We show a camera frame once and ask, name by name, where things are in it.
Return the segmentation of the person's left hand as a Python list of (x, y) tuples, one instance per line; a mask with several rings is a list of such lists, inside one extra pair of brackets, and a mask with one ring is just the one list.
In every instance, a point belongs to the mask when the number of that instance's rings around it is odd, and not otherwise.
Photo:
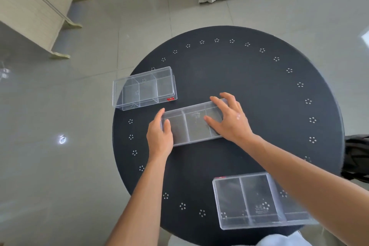
[(146, 138), (149, 146), (149, 162), (166, 163), (169, 154), (173, 150), (173, 134), (170, 121), (165, 119), (164, 124), (161, 123), (161, 128), (157, 128), (155, 116), (149, 123)]

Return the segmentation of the person's right hand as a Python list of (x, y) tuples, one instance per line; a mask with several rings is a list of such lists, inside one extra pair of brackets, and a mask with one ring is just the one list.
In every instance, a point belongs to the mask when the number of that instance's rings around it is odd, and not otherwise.
[(223, 114), (223, 138), (238, 146), (247, 146), (254, 141), (256, 135), (252, 132), (248, 119), (242, 110), (236, 112), (228, 107), (228, 103), (216, 96), (210, 96), (210, 100), (218, 106)]

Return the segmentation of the narrow clear plastic divided tray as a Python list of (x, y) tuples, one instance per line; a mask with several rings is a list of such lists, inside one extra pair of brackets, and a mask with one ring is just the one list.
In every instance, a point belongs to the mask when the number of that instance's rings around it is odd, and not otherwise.
[(223, 120), (222, 111), (209, 101), (165, 112), (160, 121), (161, 128), (164, 128), (165, 120), (170, 121), (174, 147), (221, 138), (221, 135), (206, 123), (204, 116), (209, 116), (219, 123)]

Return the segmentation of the person's left forearm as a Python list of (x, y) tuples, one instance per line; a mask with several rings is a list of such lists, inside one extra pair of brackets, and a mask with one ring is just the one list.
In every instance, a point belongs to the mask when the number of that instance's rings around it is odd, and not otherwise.
[(158, 246), (167, 158), (149, 160), (105, 246)]

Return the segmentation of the person's right forearm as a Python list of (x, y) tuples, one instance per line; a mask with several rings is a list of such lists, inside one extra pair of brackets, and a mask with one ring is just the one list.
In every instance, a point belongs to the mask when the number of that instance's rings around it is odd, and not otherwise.
[(369, 246), (369, 191), (260, 136), (242, 137), (237, 145), (346, 246)]

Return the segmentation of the black round flower-print tablecloth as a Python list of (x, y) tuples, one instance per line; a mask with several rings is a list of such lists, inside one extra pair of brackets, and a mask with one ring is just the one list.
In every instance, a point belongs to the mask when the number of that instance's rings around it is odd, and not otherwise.
[(113, 151), (128, 192), (151, 159), (161, 163), (160, 225), (201, 246), (253, 245), (302, 225), (222, 230), (212, 181), (271, 172), (302, 178), (308, 162), (338, 175), (344, 126), (314, 64), (285, 41), (254, 29), (212, 26), (178, 35), (149, 53), (133, 74), (169, 66), (178, 99), (115, 110)]

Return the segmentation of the clear plastic box with lid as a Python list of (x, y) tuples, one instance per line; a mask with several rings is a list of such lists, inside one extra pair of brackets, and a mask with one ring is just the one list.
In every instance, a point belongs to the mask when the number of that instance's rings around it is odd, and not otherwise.
[(112, 106), (122, 111), (178, 98), (171, 67), (152, 69), (113, 81)]

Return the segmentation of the wide clear plastic divided tray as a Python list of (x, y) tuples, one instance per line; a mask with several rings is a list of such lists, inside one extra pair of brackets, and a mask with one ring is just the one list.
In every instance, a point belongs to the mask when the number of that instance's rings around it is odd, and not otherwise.
[(318, 224), (267, 172), (217, 177), (213, 189), (222, 230)]

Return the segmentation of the white clothing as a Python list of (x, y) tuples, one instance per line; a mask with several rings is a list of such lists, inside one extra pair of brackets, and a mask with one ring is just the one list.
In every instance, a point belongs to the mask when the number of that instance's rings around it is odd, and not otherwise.
[(271, 234), (261, 239), (255, 246), (312, 246), (303, 238), (300, 231), (295, 231), (289, 236)]

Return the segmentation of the black bag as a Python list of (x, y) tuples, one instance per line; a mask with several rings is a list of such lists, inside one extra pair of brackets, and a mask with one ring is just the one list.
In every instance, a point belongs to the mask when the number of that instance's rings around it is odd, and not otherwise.
[(369, 135), (345, 136), (341, 176), (369, 184)]

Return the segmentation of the beige wooden cabinet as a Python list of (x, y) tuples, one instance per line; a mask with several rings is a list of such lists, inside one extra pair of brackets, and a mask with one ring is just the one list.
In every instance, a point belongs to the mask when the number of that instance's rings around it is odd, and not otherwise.
[(68, 11), (73, 2), (86, 0), (0, 0), (0, 22), (47, 51), (52, 59), (69, 59), (52, 48), (61, 30), (81, 29)]

